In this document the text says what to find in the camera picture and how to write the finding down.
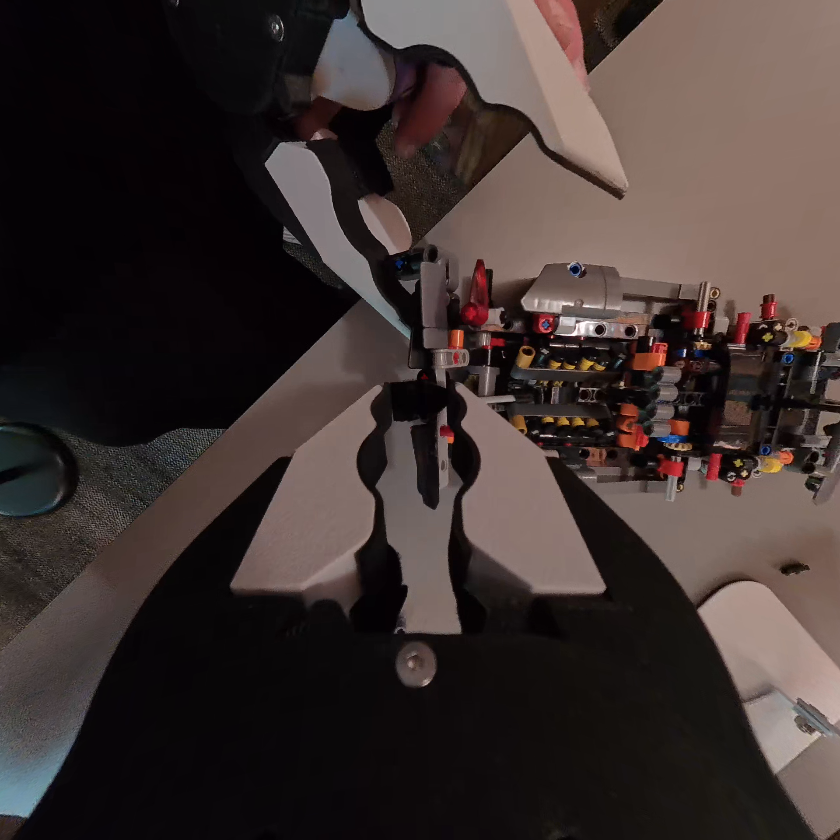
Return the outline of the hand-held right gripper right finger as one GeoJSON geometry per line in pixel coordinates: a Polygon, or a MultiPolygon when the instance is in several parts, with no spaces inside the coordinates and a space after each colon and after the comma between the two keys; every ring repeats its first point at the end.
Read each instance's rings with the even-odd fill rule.
{"type": "Polygon", "coordinates": [[[449,577],[460,631],[516,633],[537,602],[604,595],[555,475],[562,463],[462,384],[449,386],[449,420],[460,479],[449,577]]]}

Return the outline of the white rounded plate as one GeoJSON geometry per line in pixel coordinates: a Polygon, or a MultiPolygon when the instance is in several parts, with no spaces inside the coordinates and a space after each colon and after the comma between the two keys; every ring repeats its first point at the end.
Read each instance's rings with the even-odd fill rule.
{"type": "Polygon", "coordinates": [[[839,668],[772,591],[739,581],[698,609],[716,643],[754,737],[775,774],[819,739],[797,730],[796,698],[838,726],[839,668]]]}

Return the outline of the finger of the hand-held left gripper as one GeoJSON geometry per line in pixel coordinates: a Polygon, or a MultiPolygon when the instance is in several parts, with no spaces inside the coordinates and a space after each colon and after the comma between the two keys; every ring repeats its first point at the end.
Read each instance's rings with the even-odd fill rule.
{"type": "Polygon", "coordinates": [[[338,140],[279,143],[266,170],[301,244],[407,337],[415,320],[412,294],[392,258],[413,244],[402,210],[364,184],[338,140]]]}
{"type": "Polygon", "coordinates": [[[430,65],[456,69],[484,106],[519,114],[567,170],[626,193],[612,136],[536,2],[350,2],[318,58],[311,103],[395,106],[418,90],[430,65]]]}

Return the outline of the round dark disc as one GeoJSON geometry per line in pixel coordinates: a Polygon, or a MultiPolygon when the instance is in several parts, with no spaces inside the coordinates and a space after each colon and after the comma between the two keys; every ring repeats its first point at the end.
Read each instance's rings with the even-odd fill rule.
{"type": "Polygon", "coordinates": [[[33,518],[57,511],[73,497],[79,468],[55,434],[29,423],[1,424],[1,515],[33,518]]]}

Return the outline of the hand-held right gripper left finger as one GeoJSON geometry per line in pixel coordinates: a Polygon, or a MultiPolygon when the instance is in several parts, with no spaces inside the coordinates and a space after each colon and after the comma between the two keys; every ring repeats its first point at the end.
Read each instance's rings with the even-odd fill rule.
{"type": "Polygon", "coordinates": [[[233,593],[336,602],[358,629],[396,628],[403,574],[376,488],[391,424],[391,388],[376,385],[295,451],[233,593]]]}

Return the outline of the multicoloured lego car chassis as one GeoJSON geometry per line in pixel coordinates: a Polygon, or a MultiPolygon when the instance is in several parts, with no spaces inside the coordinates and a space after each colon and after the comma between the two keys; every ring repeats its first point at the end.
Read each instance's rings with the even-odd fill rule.
{"type": "Polygon", "coordinates": [[[773,293],[751,314],[707,281],[580,261],[494,286],[478,259],[448,311],[467,382],[580,478],[674,501],[693,476],[739,497],[791,472],[817,505],[838,494],[838,322],[812,328],[773,293]]]}

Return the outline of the metal bracket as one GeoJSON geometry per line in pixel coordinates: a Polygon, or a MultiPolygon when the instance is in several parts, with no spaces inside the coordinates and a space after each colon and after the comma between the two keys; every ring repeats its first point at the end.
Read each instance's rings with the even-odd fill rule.
{"type": "Polygon", "coordinates": [[[821,736],[830,739],[839,738],[839,728],[830,722],[814,705],[802,698],[796,698],[792,710],[794,725],[800,732],[809,736],[821,736]]]}

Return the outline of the person's left hand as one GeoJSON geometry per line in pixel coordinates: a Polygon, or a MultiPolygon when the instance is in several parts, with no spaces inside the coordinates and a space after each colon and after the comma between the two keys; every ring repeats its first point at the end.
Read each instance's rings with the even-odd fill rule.
{"type": "MultiPolygon", "coordinates": [[[[574,3],[537,1],[535,4],[562,47],[582,87],[589,90],[583,33],[574,3]]],[[[420,148],[434,140],[466,92],[467,85],[456,69],[439,65],[428,66],[418,90],[409,98],[399,100],[393,108],[396,154],[409,159],[420,148]]],[[[316,99],[303,115],[293,121],[298,138],[311,140],[318,132],[330,126],[340,110],[341,106],[337,102],[324,98],[316,99]]]]}

